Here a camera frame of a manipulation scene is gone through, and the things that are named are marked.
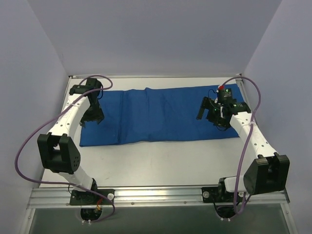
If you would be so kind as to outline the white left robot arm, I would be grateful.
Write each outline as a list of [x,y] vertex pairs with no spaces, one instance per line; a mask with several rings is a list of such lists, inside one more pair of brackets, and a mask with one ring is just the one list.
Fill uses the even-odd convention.
[[74,85],[64,108],[67,111],[47,134],[40,134],[37,139],[43,167],[77,185],[76,189],[82,191],[80,197],[86,204],[98,200],[98,191],[92,188],[94,179],[80,166],[81,156],[73,137],[77,128],[84,127],[86,122],[100,124],[104,120],[98,100],[102,87],[96,78],[87,78],[85,84]]

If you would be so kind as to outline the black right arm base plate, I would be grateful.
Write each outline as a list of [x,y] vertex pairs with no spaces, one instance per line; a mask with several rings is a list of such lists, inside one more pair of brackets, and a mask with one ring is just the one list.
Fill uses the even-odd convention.
[[227,192],[218,186],[208,186],[201,188],[203,203],[233,203],[234,193]]

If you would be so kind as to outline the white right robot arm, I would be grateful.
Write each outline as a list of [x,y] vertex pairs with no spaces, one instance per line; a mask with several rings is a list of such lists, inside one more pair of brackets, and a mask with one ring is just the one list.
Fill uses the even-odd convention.
[[243,153],[252,157],[245,173],[220,180],[220,186],[216,190],[217,197],[228,201],[234,193],[258,195],[284,190],[290,160],[268,143],[255,123],[248,105],[235,99],[217,105],[211,98],[204,97],[196,118],[202,119],[205,110],[208,111],[206,119],[214,126],[226,130],[233,128],[244,142]]

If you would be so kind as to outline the blue surgical drape cloth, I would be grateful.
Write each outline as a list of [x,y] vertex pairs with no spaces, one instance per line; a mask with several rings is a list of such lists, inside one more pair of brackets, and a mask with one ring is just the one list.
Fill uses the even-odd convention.
[[215,99],[215,85],[169,89],[105,91],[99,103],[104,120],[87,122],[80,134],[81,147],[108,146],[140,141],[195,141],[237,137],[233,128],[218,130],[197,120],[203,97]]

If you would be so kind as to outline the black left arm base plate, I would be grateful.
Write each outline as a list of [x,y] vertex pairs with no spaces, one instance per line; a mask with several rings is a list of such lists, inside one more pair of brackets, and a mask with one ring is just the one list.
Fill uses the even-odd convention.
[[[110,201],[114,201],[115,190],[114,189],[98,189],[99,194],[107,197]],[[73,206],[86,206],[86,205],[109,205],[110,202],[94,193],[82,192],[78,190],[71,191],[71,197],[69,201]]]

